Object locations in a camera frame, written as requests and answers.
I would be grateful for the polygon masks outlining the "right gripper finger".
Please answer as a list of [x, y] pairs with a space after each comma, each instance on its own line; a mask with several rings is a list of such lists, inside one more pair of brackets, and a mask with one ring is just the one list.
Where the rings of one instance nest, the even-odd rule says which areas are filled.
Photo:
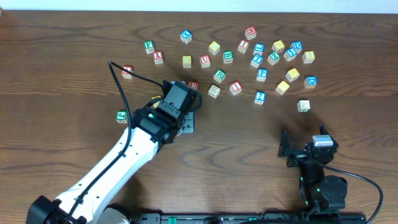
[[[326, 130], [326, 127], [324, 127], [324, 125], [320, 125], [320, 134], [324, 135], [324, 134], [328, 134], [331, 136], [331, 134]], [[331, 136], [332, 140], [333, 140], [333, 146], [334, 148], [339, 148], [339, 144], [335, 141], [335, 139]]]
[[290, 141], [289, 141], [287, 132], [286, 132], [286, 130], [283, 130], [277, 157], [288, 157], [291, 155], [291, 153], [292, 153], [292, 150], [290, 147]]

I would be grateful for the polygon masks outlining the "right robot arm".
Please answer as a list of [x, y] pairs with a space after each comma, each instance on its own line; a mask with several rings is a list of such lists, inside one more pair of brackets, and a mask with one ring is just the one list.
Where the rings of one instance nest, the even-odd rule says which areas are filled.
[[287, 132], [282, 131], [277, 156], [287, 159], [287, 167], [298, 167], [300, 171], [299, 190], [307, 205], [300, 212], [304, 220], [336, 215], [345, 208], [346, 179], [324, 173], [324, 166], [334, 159], [338, 147], [324, 126], [320, 126], [320, 134], [314, 135], [303, 149], [292, 149]]

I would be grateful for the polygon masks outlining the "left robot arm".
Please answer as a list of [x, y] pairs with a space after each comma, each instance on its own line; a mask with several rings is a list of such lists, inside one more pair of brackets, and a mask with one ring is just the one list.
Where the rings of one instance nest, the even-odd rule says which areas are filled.
[[27, 223], [98, 223], [124, 184], [176, 136], [190, 133], [195, 109], [150, 101], [135, 110], [117, 144], [78, 183], [55, 200], [40, 196], [29, 207]]

